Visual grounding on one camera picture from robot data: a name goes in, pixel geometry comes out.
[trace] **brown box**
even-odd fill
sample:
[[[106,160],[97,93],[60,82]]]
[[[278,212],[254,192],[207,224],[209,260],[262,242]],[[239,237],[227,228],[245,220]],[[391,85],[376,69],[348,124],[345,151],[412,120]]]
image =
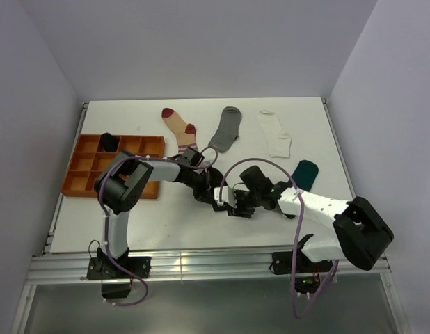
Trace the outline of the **brown box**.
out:
[[[145,157],[164,156],[161,136],[115,136],[119,139],[118,152],[126,150]],[[94,184],[99,175],[114,159],[117,152],[105,152],[99,144],[100,135],[80,135],[63,181],[62,193],[69,197],[97,197]],[[158,198],[159,182],[148,182],[142,199]]]

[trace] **white sock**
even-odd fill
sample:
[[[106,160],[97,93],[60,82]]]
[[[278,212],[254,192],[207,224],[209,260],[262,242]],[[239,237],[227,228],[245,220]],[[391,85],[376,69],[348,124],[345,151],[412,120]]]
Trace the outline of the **white sock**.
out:
[[[277,115],[272,111],[260,110],[257,118],[268,141],[269,156],[289,158],[291,136],[282,128]]]

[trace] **striped sock cuff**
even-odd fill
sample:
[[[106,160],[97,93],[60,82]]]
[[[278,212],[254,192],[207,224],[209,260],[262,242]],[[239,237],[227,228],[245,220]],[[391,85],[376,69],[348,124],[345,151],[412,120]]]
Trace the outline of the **striped sock cuff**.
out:
[[[194,150],[198,151],[198,146],[196,145],[196,143],[192,143],[192,144],[186,144],[186,145],[179,145],[178,154],[183,154],[187,148],[193,148]]]

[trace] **sock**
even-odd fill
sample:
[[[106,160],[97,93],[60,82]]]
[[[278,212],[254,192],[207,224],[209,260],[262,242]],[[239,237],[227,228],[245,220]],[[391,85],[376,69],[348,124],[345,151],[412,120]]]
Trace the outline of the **sock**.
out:
[[[289,158],[291,136],[282,128],[277,115],[272,111],[261,110],[257,117],[268,142],[269,156]]]
[[[221,113],[220,124],[215,135],[209,142],[219,152],[224,153],[238,138],[238,128],[241,122],[241,112],[233,106],[227,106]]]
[[[180,115],[170,108],[162,109],[161,117],[175,135],[178,144],[178,154],[184,153],[187,148],[193,148],[198,151],[196,129],[193,124],[185,123]]]
[[[315,178],[319,174],[319,167],[311,161],[302,160],[298,163],[296,170],[292,173],[292,178],[297,187],[306,191],[311,190]],[[288,214],[287,218],[294,219],[296,216]]]

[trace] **gray wall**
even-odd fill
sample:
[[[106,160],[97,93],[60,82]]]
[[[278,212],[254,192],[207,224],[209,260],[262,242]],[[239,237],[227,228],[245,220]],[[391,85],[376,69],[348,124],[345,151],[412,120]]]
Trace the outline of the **gray wall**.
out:
[[[330,95],[376,0],[21,0],[84,100]]]
[[[357,193],[394,231],[412,329],[430,333],[430,0],[379,0],[330,107]]]
[[[79,109],[20,2],[0,0],[0,333],[45,244]]]

